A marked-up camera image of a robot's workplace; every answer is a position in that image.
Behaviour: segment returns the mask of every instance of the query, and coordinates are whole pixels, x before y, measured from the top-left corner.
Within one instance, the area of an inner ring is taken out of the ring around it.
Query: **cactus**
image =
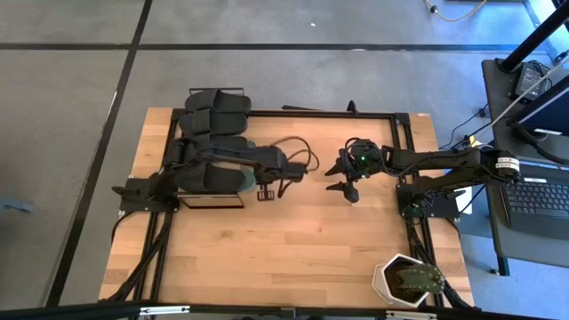
[[[437,267],[428,263],[399,270],[397,275],[403,280],[399,288],[405,291],[440,293],[445,288],[445,277]]]

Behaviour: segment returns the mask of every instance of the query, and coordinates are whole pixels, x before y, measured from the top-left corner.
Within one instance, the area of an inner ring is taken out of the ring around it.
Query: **concrete floor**
[[[128,43],[142,4],[6,0],[0,3],[0,42]],[[439,7],[458,16],[473,4],[440,2]],[[28,24],[30,20],[37,23]],[[509,32],[497,32],[501,28]],[[532,30],[521,4],[489,3],[471,19],[449,24],[430,15],[419,0],[386,0],[381,5],[371,0],[349,5],[336,0],[162,0],[153,4],[142,42],[517,44]],[[504,52],[138,52],[62,303],[97,299],[119,202],[110,187],[123,184],[130,171],[146,108],[181,107],[192,86],[243,86],[254,108],[286,103],[343,110],[354,100],[360,110],[430,113],[443,144],[455,125],[485,104],[481,61],[503,56]],[[0,180],[10,181],[0,185],[0,195],[35,206],[28,215],[0,216],[0,252],[7,254],[0,265],[0,309],[42,304],[43,287],[124,57],[125,52],[0,51],[0,70],[10,75],[0,77],[0,136],[10,137],[0,140]],[[543,54],[533,58],[549,60]],[[484,123],[473,120],[458,133]],[[474,237],[462,241],[470,261],[484,256],[482,263],[494,265],[491,245]],[[566,294],[548,291],[550,284],[569,284],[566,269],[550,272],[549,267],[526,265],[530,267],[513,268],[517,277],[500,279],[469,263],[477,305],[534,316],[569,315],[551,307],[566,301]],[[517,291],[519,279],[536,270],[527,297],[547,292],[546,300],[534,305],[512,299],[501,303],[501,297]],[[554,313],[544,314],[548,306]]]

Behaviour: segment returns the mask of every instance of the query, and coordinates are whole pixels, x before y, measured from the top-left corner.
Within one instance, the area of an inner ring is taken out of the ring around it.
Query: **laptop keyboard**
[[[505,192],[509,213],[569,218],[569,186],[519,182]]]

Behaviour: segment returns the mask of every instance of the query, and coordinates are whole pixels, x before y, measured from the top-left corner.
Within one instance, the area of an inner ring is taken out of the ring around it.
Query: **wooden table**
[[[150,108],[142,128],[132,175],[147,178],[160,167],[171,108]],[[411,115],[417,151],[437,150],[429,115]],[[243,134],[257,145],[288,135],[305,138],[320,169],[292,184],[282,199],[257,202],[243,193],[245,209],[197,210],[174,214],[160,301],[189,304],[385,308],[372,289],[375,265],[396,253],[409,254],[405,224],[397,214],[397,179],[374,175],[357,183],[360,201],[351,204],[325,187],[342,179],[325,177],[338,149],[351,137],[393,145],[389,121],[251,117]],[[280,146],[287,154],[298,141]],[[456,230],[430,219],[437,265],[468,303],[473,303]],[[114,293],[140,259],[148,213],[134,213],[119,226],[100,297]],[[148,279],[153,274],[149,269]],[[149,295],[146,281],[143,297]]]

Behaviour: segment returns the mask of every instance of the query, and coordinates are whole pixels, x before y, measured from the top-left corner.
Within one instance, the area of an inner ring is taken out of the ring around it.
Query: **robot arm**
[[[308,152],[309,159],[312,156],[316,157],[309,149],[300,152]],[[168,154],[163,168],[149,177],[148,190],[144,192],[147,193],[147,198],[172,198],[179,187],[176,183],[177,175],[203,163],[225,162],[252,167],[256,184],[260,185],[258,192],[260,201],[274,199],[274,191],[268,190],[268,184],[276,180],[288,180],[286,185],[288,186],[293,182],[300,182],[308,172],[308,164],[290,161],[290,157],[275,145],[231,149],[224,148],[220,144],[200,143],[181,138],[173,142]],[[140,197],[139,190],[122,187],[113,187],[113,189],[122,197],[129,194]],[[278,196],[280,197],[283,192],[281,186]]]
[[[352,138],[345,148],[340,149],[335,166],[326,173],[327,176],[342,173],[346,182],[339,182],[327,189],[342,191],[346,199],[355,203],[359,196],[354,183],[360,179],[370,178],[379,172],[399,177],[432,169],[452,170],[438,178],[413,179],[414,203],[420,202],[430,191],[451,194],[456,188],[477,184],[507,185],[519,178],[519,163],[507,151],[466,148],[462,151],[416,153],[386,146],[378,148],[370,140]]]

